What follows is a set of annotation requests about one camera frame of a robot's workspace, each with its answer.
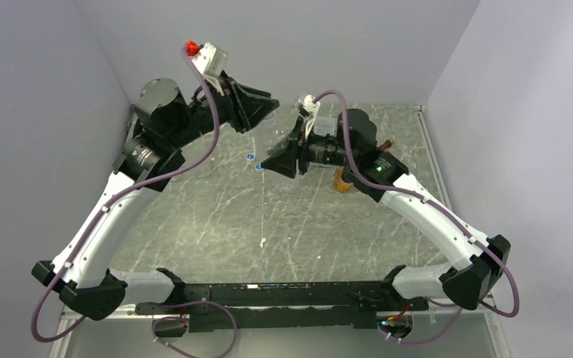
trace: orange object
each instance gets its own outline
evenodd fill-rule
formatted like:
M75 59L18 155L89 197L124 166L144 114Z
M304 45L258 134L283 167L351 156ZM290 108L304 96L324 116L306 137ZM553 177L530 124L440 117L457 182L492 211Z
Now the orange object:
M338 192L347 192L352 188L352 183L346 183L342 180L342 173L344 172L343 167L335 169L335 175L333 176L333 188Z
M184 46L187 48L186 53L188 56L194 56L201 51L201 46L197 45L194 41L186 41Z
M403 307L403 310L401 311L401 313L397 314L397 315L393 315L388 317L388 320L390 321L398 321L399 319L401 319L401 317L403 317L403 315L407 312L407 310L410 308L410 303L407 302L405 304L405 307Z
M379 150L381 150L381 151L385 151L386 149L388 149L388 148L391 147L391 146L392 146L392 140L391 140L391 139L388 139L388 140L386 140L385 142L383 142L382 145L379 145L379 146L377 147L377 149L379 149Z

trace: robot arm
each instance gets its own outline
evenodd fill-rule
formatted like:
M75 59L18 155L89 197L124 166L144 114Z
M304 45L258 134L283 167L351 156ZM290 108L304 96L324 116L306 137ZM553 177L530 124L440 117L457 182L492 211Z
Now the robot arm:
M223 71L225 52L209 43L188 48L194 66L211 85L221 125L227 122L236 132L245 133L278 108L278 100L270 93L238 84ZM198 98L197 91L186 103L177 84L168 78L146 84L133 109L133 131L98 203L67 247L52 261L39 261L32 270L45 286L62 271L53 290L69 308L93 320L103 319L123 304L184 301L184 282L164 268L146 273L108 268L130 226L169 180L134 190L110 207L105 203L135 183L179 169L185 162L181 149L213 131L213 118L204 96ZM100 211L104 215L78 247ZM69 262L74 251L77 254Z
M346 166L342 179L353 183L362 193L389 207L414 224L447 257L448 263L411 268L399 266L383 280L392 295L404 299L415 297L449 298L458 306L475 310L478 302L502 275L494 260L475 241L486 246L506 262L510 243L502 235L489 238L471 227L435 199L407 167L389 152L377 147L376 125L362 110L348 110L351 147L359 172L371 183L395 190L373 189L361 183L347 167L342 131L325 135L309 133L306 128L315 121L312 96L300 99L299 116L292 131L263 161L264 169L294 178L308 170L309 163ZM341 117L338 126L342 125ZM454 221L470 233L465 235Z

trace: scratched metal surface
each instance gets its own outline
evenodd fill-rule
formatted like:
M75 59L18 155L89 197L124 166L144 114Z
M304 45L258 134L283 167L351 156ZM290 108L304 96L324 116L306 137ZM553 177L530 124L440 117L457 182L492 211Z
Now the scratched metal surface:
M378 140L438 197L428 150L411 106L352 104L378 127ZM322 116L336 116L325 105ZM331 185L334 169L311 168L298 180L256 170L295 121L279 108L253 132L222 128L218 147L197 169L171 181L122 243L111 267L166 267L186 282L375 280L395 266L445 262L434 245L390 209ZM184 149L193 161L212 136ZM254 153L257 160L247 160Z

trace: white wall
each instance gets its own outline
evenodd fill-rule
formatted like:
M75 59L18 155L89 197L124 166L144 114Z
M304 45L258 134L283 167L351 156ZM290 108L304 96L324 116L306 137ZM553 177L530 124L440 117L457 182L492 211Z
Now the white wall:
M281 101L340 89L351 102L424 103L479 0L77 0L134 100L152 78L196 88L185 40Z
M0 0L0 358L47 357L31 276L73 237L122 143L128 100L72 0ZM52 295L43 334L56 332Z
M573 357L573 0L483 0L427 115L454 209L513 244L513 355Z

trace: red wire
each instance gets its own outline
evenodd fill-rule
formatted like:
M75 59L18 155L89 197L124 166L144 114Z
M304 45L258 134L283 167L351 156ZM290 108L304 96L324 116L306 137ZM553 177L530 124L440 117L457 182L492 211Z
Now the red wire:
M398 321L398 320L401 319L401 317L407 312L407 310L408 310L409 308L410 308L410 303L407 302L407 303L405 304L405 307L403 307L403 310L401 311L401 313L399 313L399 314L397 314L397 315L390 316L390 317L388 318L388 320L390 320L390 321Z

